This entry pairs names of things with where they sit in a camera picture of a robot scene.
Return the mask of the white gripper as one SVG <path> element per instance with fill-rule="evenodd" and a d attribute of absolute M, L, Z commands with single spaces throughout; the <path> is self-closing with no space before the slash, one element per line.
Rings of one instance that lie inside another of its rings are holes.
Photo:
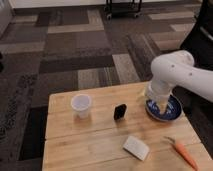
<path fill-rule="evenodd" d="M 153 100 L 161 111 L 166 110 L 168 99 L 174 86 L 164 81 L 152 80 L 148 83 L 145 96 Z"/>

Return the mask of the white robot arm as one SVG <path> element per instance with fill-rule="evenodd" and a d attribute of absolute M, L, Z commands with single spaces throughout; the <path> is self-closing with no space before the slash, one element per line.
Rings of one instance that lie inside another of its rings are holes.
<path fill-rule="evenodd" d="M 193 55 L 186 50 L 163 54 L 151 62 L 152 78 L 145 96 L 157 103 L 166 103 L 172 89 L 181 86 L 213 102 L 213 71 L 194 66 Z"/>

